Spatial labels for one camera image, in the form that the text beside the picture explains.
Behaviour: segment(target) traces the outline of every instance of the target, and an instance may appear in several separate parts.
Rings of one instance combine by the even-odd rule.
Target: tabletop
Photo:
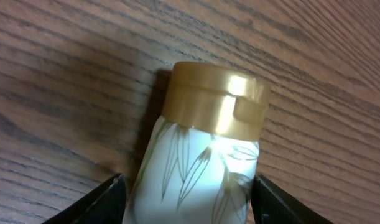
[[[380,0],[0,0],[0,223],[131,185],[184,60],[270,81],[258,172],[380,223]]]

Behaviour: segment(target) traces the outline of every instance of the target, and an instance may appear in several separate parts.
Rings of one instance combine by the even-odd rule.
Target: black object
[[[116,174],[44,224],[122,224],[126,198],[124,177]],[[263,175],[255,178],[251,204],[256,224],[332,223]]]

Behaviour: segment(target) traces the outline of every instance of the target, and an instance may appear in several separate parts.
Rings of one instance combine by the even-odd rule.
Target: white bottle with floral print
[[[260,123],[248,121],[247,116],[251,110],[251,113],[261,113],[254,114],[255,120],[260,121],[260,116],[263,120],[267,108],[266,96],[263,92],[264,95],[251,101],[246,98],[247,95],[234,95],[232,91],[241,91],[230,90],[230,86],[225,87],[225,90],[228,89],[226,93],[209,93],[204,86],[199,90],[199,83],[194,87],[197,90],[189,88],[188,93],[178,93],[185,89],[180,86],[180,82],[184,85],[195,82],[197,76],[194,74],[202,71],[205,71],[206,76],[212,72],[226,72],[217,76],[217,82],[227,79],[227,75],[224,75],[229,71],[228,80],[236,82],[236,88],[249,88],[249,82],[253,82],[256,87],[266,85],[263,81],[257,80],[256,83],[253,77],[226,68],[190,62],[177,63],[164,111],[152,132],[123,224],[246,223],[259,156],[259,144],[252,140],[259,138],[260,131],[243,131],[260,129]],[[210,88],[218,89],[214,85],[210,85]],[[193,101],[191,93],[200,94],[197,91],[202,91],[204,97]],[[238,102],[239,97],[256,106],[247,105],[247,111],[243,111],[243,103],[247,102]],[[203,109],[188,109],[197,107],[194,103],[201,104]],[[206,119],[199,115],[188,115],[190,112],[197,114],[208,105],[211,107],[203,111],[208,116]],[[217,112],[214,117],[210,116],[213,112]]]

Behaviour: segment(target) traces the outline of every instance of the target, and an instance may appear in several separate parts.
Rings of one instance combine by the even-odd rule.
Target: wooden surface
[[[258,171],[380,223],[379,0],[0,0],[0,223],[132,183],[181,60],[272,82]]]

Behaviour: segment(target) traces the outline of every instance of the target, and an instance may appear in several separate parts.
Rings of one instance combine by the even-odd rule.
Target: gold cap
[[[270,84],[245,73],[207,63],[174,65],[162,116],[244,141],[258,141],[269,104]]]

